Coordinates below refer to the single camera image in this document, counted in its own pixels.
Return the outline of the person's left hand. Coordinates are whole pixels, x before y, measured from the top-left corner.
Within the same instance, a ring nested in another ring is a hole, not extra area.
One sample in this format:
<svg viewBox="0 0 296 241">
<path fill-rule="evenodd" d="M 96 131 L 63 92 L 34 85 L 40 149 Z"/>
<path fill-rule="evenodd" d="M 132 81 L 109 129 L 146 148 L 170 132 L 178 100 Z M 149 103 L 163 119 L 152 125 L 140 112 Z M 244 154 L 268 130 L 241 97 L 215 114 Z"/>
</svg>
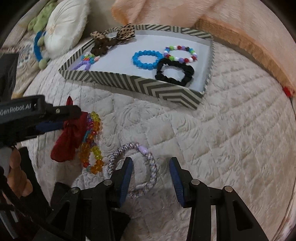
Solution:
<svg viewBox="0 0 296 241">
<path fill-rule="evenodd" d="M 14 148 L 10 156 L 10 172 L 8 174 L 8 185 L 15 195 L 20 198 L 32 193 L 33 187 L 25 172 L 21 169 L 21 156 Z"/>
</svg>

